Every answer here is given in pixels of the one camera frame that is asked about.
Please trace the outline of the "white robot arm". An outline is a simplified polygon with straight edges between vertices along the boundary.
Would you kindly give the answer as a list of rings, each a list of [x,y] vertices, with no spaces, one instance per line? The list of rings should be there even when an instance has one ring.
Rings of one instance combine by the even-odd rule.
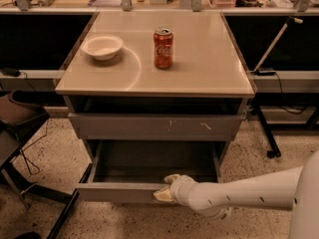
[[[229,207],[289,209],[289,239],[319,239],[319,151],[299,167],[227,183],[197,182],[173,174],[154,193],[156,200],[177,203],[220,218]]]

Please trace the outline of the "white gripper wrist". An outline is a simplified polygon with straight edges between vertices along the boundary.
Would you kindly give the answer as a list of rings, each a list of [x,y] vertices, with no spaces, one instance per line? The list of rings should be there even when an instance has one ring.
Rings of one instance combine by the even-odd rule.
[[[187,175],[171,174],[164,178],[164,182],[169,184],[154,193],[154,198],[161,202],[178,203],[186,207],[199,207],[199,183]]]

